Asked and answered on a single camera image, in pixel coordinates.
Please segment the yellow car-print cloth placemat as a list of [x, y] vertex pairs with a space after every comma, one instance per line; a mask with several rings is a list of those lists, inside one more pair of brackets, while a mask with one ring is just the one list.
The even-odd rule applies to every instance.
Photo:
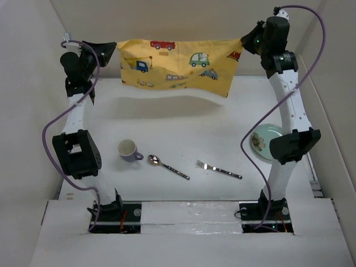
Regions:
[[145, 90], [196, 88], [228, 97], [243, 51], [240, 39], [119, 42], [122, 83]]

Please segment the green floral ceramic plate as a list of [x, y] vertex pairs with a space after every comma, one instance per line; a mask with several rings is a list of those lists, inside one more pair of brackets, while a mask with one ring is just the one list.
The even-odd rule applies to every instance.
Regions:
[[282, 136], [282, 128], [278, 125], [266, 123], [256, 127], [250, 135], [250, 143], [256, 153], [262, 158], [272, 161], [270, 141]]

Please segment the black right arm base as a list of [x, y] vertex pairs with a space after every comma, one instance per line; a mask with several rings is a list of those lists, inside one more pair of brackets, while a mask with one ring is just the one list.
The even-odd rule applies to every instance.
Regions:
[[241, 220], [243, 233], [293, 233], [290, 211], [286, 199], [272, 201], [269, 210], [267, 202], [242, 201], [234, 213]]

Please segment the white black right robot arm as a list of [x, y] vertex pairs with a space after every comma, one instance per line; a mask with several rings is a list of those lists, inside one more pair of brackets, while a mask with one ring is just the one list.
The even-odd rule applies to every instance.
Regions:
[[286, 50], [290, 30], [288, 15], [279, 14], [259, 21], [256, 27], [241, 39], [242, 47], [259, 55], [261, 66], [272, 85], [278, 101], [283, 134], [272, 139], [269, 150], [273, 157], [269, 177], [258, 202], [247, 208], [248, 214], [263, 223], [282, 210], [286, 188], [297, 163], [320, 140], [320, 130], [313, 129], [298, 90], [298, 63], [293, 52]]

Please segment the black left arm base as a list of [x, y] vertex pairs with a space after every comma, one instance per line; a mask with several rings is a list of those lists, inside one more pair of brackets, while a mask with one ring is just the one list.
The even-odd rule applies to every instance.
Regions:
[[95, 222], [96, 202], [90, 211], [91, 221], [89, 232], [93, 234], [140, 234], [141, 233], [141, 202], [124, 202], [122, 207], [113, 210], [101, 208], [97, 223]]

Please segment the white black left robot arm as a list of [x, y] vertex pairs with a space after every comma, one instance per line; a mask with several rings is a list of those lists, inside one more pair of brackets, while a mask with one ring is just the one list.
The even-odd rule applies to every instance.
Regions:
[[101, 154], [86, 124], [95, 103], [97, 80], [92, 76], [108, 65], [117, 44], [86, 41], [77, 44], [79, 53], [66, 52], [60, 58], [66, 74], [65, 89], [70, 107], [65, 112], [65, 126], [60, 134], [53, 136], [52, 145], [63, 178], [77, 190], [98, 193], [99, 190], [94, 186], [80, 187], [70, 179], [95, 177], [102, 167]]

